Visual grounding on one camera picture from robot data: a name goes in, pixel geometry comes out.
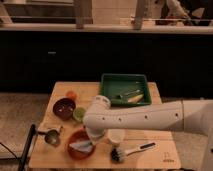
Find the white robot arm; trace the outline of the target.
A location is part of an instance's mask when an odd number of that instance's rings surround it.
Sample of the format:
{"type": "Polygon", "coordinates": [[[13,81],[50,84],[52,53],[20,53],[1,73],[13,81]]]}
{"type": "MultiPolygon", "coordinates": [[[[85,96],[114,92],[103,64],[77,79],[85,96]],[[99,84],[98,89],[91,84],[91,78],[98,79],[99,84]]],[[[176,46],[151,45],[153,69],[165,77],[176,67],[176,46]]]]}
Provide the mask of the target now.
{"type": "Polygon", "coordinates": [[[83,118],[89,138],[97,142],[108,129],[170,130],[208,137],[201,171],[213,171],[213,100],[182,100],[111,109],[105,96],[90,103],[83,118]]]}

